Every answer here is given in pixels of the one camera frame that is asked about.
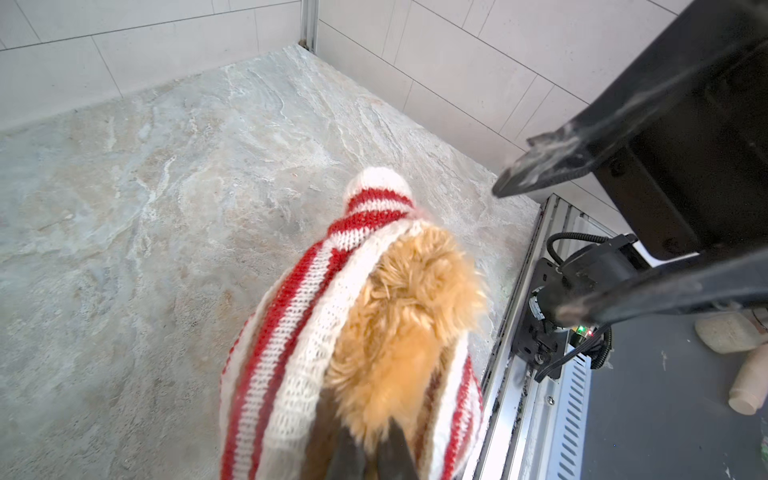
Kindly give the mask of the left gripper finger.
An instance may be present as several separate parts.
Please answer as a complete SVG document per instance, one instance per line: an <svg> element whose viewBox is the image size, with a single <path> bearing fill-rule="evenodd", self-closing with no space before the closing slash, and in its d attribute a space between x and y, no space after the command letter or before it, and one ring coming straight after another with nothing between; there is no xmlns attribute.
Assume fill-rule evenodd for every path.
<svg viewBox="0 0 768 480"><path fill-rule="evenodd" d="M738 311L767 305L767 245L704 252L652 268L603 292L564 302L564 326L611 325L648 315Z"/></svg>
<svg viewBox="0 0 768 480"><path fill-rule="evenodd" d="M694 1L585 110L529 139L497 198L581 178L767 38L764 1Z"/></svg>

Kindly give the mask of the brown plush teddy bear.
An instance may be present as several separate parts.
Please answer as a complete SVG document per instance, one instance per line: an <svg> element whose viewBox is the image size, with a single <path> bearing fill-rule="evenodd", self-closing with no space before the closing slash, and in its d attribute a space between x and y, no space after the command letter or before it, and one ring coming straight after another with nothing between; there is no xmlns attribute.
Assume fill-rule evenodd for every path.
<svg viewBox="0 0 768 480"><path fill-rule="evenodd" d="M453 235L426 225L382 255L336 341L301 478L321 479L348 428L377 475L375 449L391 422L402 428L419 475L432 455L438 405L460 340L487 307L474 262Z"/></svg>

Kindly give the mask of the red white striped knit sweater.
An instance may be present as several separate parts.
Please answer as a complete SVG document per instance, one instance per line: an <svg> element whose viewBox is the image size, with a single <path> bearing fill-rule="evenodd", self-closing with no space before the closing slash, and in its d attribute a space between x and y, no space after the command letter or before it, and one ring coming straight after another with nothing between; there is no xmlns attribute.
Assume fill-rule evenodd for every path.
<svg viewBox="0 0 768 480"><path fill-rule="evenodd" d="M350 309L386 250L426 225L440 227L395 171L371 167L350 181L343 214L270 287L228 354L220 379L221 478L303 479L324 376ZM449 366L425 475L391 422L375 449L373 479L455 479L463 472L483 413L469 351L473 330ZM369 470L362 444L343 428L321 479L370 479Z"/></svg>

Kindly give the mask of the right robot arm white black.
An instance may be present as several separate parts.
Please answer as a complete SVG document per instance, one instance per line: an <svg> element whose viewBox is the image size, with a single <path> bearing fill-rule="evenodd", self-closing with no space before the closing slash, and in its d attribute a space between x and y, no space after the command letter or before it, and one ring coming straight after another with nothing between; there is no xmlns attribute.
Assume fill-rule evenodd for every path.
<svg viewBox="0 0 768 480"><path fill-rule="evenodd" d="M674 300L669 280L690 266L692 256L652 265L633 235L613 238L577 232L550 236L548 260L537 264L526 313L557 328L616 324L649 315L688 315L701 306Z"/></svg>

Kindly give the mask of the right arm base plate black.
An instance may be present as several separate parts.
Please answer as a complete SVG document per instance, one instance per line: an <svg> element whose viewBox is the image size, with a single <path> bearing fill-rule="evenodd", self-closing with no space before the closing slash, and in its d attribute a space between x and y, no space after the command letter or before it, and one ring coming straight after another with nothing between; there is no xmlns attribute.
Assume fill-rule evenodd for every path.
<svg viewBox="0 0 768 480"><path fill-rule="evenodd" d="M551 321L539 305L538 294L552 285L560 285L562 275L547 258L540 258L533 270L531 285L524 297L523 310L513 338L513 353L524 360L536 375L541 369L564 356L570 334Z"/></svg>

